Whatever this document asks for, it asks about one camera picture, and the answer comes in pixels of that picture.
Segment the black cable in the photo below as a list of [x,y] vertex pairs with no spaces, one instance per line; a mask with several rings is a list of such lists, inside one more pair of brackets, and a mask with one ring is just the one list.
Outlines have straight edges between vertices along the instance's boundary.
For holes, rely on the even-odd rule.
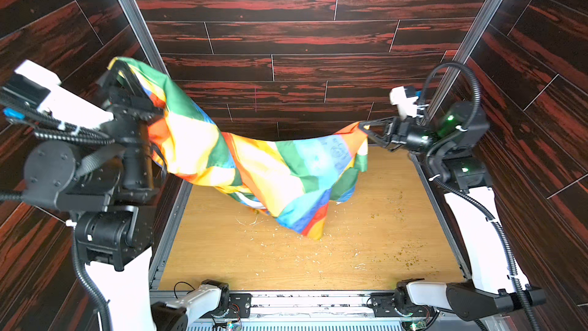
[[481,331],[488,331],[488,329],[485,327],[485,325],[480,320],[477,319],[474,322],[476,322],[476,325],[478,325],[478,327],[480,327]]
[[[521,304],[523,306],[523,310],[525,311],[525,314],[527,316],[527,319],[529,320],[529,323],[531,324],[531,327],[533,328],[533,331],[539,331],[540,328],[539,328],[539,325],[537,324],[537,320],[535,319],[535,316],[533,314],[533,310],[531,308],[529,300],[527,299],[527,296],[525,295],[525,292],[523,291],[523,288],[521,287],[520,282],[516,278],[516,276],[518,275],[518,271],[516,268],[516,259],[515,259],[514,254],[511,251],[511,244],[509,243],[508,238],[506,237],[506,234],[504,233],[504,229],[503,229],[502,225],[498,222],[494,222],[496,217],[494,217],[494,215],[492,215],[489,212],[489,210],[486,209],[481,203],[479,203],[477,200],[471,198],[470,196],[466,195],[461,190],[455,189],[452,186],[450,186],[449,184],[443,182],[441,179],[439,179],[439,175],[434,174],[433,169],[431,168],[430,160],[431,160],[431,157],[433,156],[433,153],[435,151],[437,151],[445,143],[453,140],[455,137],[457,137],[461,133],[465,132],[467,130],[467,128],[470,126],[470,123],[475,118],[476,113],[480,107],[480,100],[481,100],[480,82],[478,81],[474,72],[465,64],[461,64],[461,63],[457,63],[457,62],[448,62],[445,64],[441,64],[441,65],[435,67],[435,69],[433,69],[433,71],[429,74],[429,77],[427,77],[427,80],[430,82],[430,80],[433,78],[433,76],[435,75],[437,70],[444,68],[444,67],[448,67],[448,66],[458,68],[469,79],[470,87],[472,89],[472,112],[470,113],[470,115],[466,119],[466,122],[461,125],[460,129],[456,129],[449,136],[445,136],[445,138],[442,138],[441,140],[437,141],[434,145],[431,146],[431,148],[427,151],[425,158],[424,158],[425,170],[427,171],[427,174],[429,174],[429,176],[432,177],[431,181],[434,182],[437,186],[447,190],[448,192],[451,192],[451,193],[457,195],[458,197],[461,197],[462,199],[465,199],[467,202],[471,203],[475,208],[480,210],[482,212],[482,214],[484,214],[484,216],[489,221],[492,221],[492,226],[496,230],[496,233],[498,234],[498,237],[499,237],[500,242],[502,244],[502,247],[504,249],[504,255],[506,256],[506,261],[507,261],[508,267],[509,267],[509,274],[511,275],[511,281],[513,283],[514,290],[517,294],[519,301],[521,302]],[[423,85],[423,91],[426,88],[426,86],[428,85],[427,80],[425,81],[425,85]],[[423,93],[421,93],[420,97],[419,97],[419,105],[423,105],[423,104],[424,104],[424,96],[423,96]],[[426,123],[430,122],[429,117],[426,117],[425,119],[426,119]]]
[[0,201],[22,201],[22,192],[0,190]]
[[189,287],[192,288],[192,291],[195,291],[194,287],[192,285],[190,285],[189,283],[185,282],[185,281],[178,281],[174,286],[173,286],[173,296],[176,297],[176,299],[178,298],[178,295],[176,294],[176,286],[178,286],[178,284],[186,284]]
[[93,172],[111,158],[121,156],[125,152],[125,149],[125,146],[113,143],[84,156],[80,161],[79,167],[75,171],[75,177],[79,178]]
[[463,74],[467,77],[470,84],[472,85],[472,103],[473,103],[472,113],[470,114],[467,121],[462,125],[462,128],[467,129],[467,127],[469,127],[469,125],[472,123],[474,117],[476,116],[477,111],[480,107],[480,81],[477,79],[473,70],[471,70],[470,67],[468,67],[466,64],[462,64],[459,62],[446,62],[443,64],[439,64],[433,70],[431,70],[431,73],[429,73],[429,76],[427,76],[427,79],[424,81],[423,88],[420,91],[420,96],[419,96],[419,99],[417,102],[417,105],[423,109],[423,113],[424,113],[424,118],[423,118],[423,120],[421,120],[420,125],[425,126],[431,122],[431,117],[429,116],[428,111],[424,108],[424,103],[426,102],[425,93],[427,91],[427,88],[429,87],[429,84],[431,83],[431,81],[433,80],[433,77],[435,77],[435,74],[437,74],[437,72],[439,70],[441,70],[443,68],[451,68],[451,67],[457,68],[460,71],[462,71]]
[[111,331],[111,318],[110,318],[110,310],[108,309],[107,300],[104,298],[104,295],[98,290],[96,284],[92,281],[88,273],[86,272],[85,264],[79,259],[79,255],[77,253],[77,241],[75,239],[75,231],[73,233],[73,242],[72,242],[72,259],[73,259],[73,269],[77,276],[77,279],[82,284],[82,287],[86,289],[88,295],[92,299],[92,302],[98,308],[98,312],[100,313],[100,321],[102,323],[102,331]]
[[58,140],[75,144],[94,144],[97,146],[114,143],[114,139],[112,138],[102,138],[88,135],[75,136],[70,132],[61,130],[35,129],[33,133],[35,137],[42,140]]

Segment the multicolored fabric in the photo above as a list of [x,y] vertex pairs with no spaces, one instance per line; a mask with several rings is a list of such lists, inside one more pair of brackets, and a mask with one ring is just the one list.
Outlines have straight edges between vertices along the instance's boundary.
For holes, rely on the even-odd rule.
[[[353,123],[331,136],[261,141],[223,133],[173,81],[145,63],[127,63],[165,117],[149,137],[168,172],[215,187],[297,233],[320,239],[329,201],[347,201],[368,167],[367,136]],[[156,163],[162,160],[152,156]]]

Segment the light wood surface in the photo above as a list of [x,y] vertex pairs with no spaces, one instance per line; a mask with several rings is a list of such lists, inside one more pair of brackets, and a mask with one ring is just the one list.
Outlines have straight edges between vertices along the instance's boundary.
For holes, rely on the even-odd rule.
[[353,197],[330,203],[321,240],[194,186],[159,289],[213,279],[233,290],[377,290],[414,277],[463,279],[408,154],[370,147]]

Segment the green fabric patch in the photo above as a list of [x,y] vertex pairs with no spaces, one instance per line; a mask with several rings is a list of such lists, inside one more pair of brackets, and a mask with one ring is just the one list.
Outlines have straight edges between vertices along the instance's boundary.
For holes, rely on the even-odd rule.
[[341,174],[341,177],[337,182],[333,185],[333,189],[331,190],[331,195],[329,200],[337,201],[341,196],[349,190],[349,188],[353,187],[355,183],[357,183],[357,177],[359,175],[359,170],[354,167],[351,167]]
[[314,192],[319,188],[316,176],[311,175],[306,167],[304,159],[298,154],[298,149],[292,141],[276,142],[277,151],[280,152],[284,163],[290,169],[290,175],[300,178],[304,192]]

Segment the wire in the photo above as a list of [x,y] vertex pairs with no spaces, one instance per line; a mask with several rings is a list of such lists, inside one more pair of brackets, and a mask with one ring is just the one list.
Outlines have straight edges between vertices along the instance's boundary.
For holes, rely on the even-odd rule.
[[241,320],[241,310],[238,305],[232,303],[229,305],[229,308],[232,308],[235,312],[237,312],[237,322],[239,322],[239,326],[243,329],[243,321]]
[[0,190],[0,201],[21,201],[22,192],[15,190]]
[[478,325],[478,327],[480,327],[481,331],[488,331],[486,326],[480,320],[477,319],[474,322],[476,322],[476,325]]
[[92,278],[86,272],[86,267],[83,261],[80,260],[79,254],[77,253],[77,240],[75,239],[75,231],[73,233],[73,241],[72,241],[72,261],[73,261],[73,269],[79,280],[79,283],[82,284],[82,287],[86,290],[90,298],[92,298],[92,302],[98,308],[98,312],[100,313],[100,322],[102,324],[102,331],[111,331],[111,318],[110,318],[110,309],[108,308],[107,300],[104,298],[104,295],[100,292]]
[[435,323],[435,321],[437,321],[437,318],[439,318],[439,315],[440,314],[441,314],[441,312],[437,311],[437,313],[435,313],[435,315],[433,316],[433,318],[431,318],[431,322],[427,323],[427,325],[423,329],[420,329],[419,331],[428,330],[429,327],[431,327]]
[[[523,306],[523,310],[525,311],[525,315],[527,316],[527,319],[529,320],[529,323],[531,324],[533,331],[540,331],[539,324],[537,323],[535,315],[533,314],[533,310],[532,310],[531,305],[529,303],[529,299],[527,299],[527,296],[525,295],[525,292],[523,291],[523,288],[520,285],[520,281],[516,278],[516,275],[518,275],[518,271],[517,271],[517,267],[516,267],[516,259],[515,259],[514,254],[511,251],[511,244],[509,243],[509,240],[506,237],[506,234],[504,233],[504,229],[503,229],[502,225],[500,223],[494,221],[496,219],[496,217],[494,217],[494,215],[492,213],[490,213],[490,211],[488,209],[486,209],[481,203],[479,203],[475,199],[471,198],[470,196],[466,195],[461,190],[455,189],[454,187],[445,183],[444,181],[439,179],[438,176],[435,176],[435,174],[433,173],[433,169],[430,164],[430,160],[431,160],[431,157],[433,156],[433,153],[435,151],[437,151],[442,145],[444,145],[447,142],[450,142],[451,140],[455,139],[457,136],[459,136],[461,133],[463,133],[464,131],[467,130],[467,128],[470,126],[471,122],[475,118],[477,111],[480,108],[480,100],[481,100],[480,82],[476,78],[476,75],[467,65],[462,64],[462,63],[457,63],[457,62],[448,62],[448,63],[441,64],[441,65],[435,67],[433,69],[433,71],[429,74],[429,77],[427,77],[427,80],[425,81],[425,85],[423,85],[423,91],[425,90],[426,85],[428,85],[427,81],[430,82],[430,79],[432,79],[434,77],[437,70],[442,69],[444,67],[458,68],[469,79],[470,87],[472,89],[472,112],[470,113],[470,115],[466,119],[465,123],[462,124],[461,130],[456,129],[449,136],[445,136],[445,138],[440,139],[434,145],[431,146],[431,148],[427,151],[425,158],[424,158],[425,170],[427,171],[427,174],[429,174],[430,177],[434,177],[432,179],[432,181],[438,187],[441,187],[441,188],[447,190],[448,192],[451,192],[451,193],[457,195],[458,197],[465,199],[467,202],[471,203],[475,208],[480,210],[480,212],[482,212],[482,214],[484,214],[484,216],[486,218],[488,218],[489,221],[492,221],[492,226],[496,230],[496,233],[498,234],[498,237],[499,237],[500,242],[502,244],[502,247],[504,249],[504,255],[506,256],[506,261],[507,261],[508,267],[509,267],[509,273],[511,275],[511,281],[513,283],[513,287],[514,287],[514,290],[517,294],[517,297]],[[421,105],[421,104],[424,104],[423,92],[419,96],[419,105]],[[427,116],[425,119],[427,119],[426,123],[430,122],[430,117]]]
[[176,299],[178,298],[178,295],[176,294],[176,286],[178,286],[178,284],[186,284],[189,287],[192,288],[192,291],[195,291],[194,287],[192,285],[190,285],[189,283],[185,282],[185,281],[178,281],[174,286],[173,286],[173,296],[176,297]]

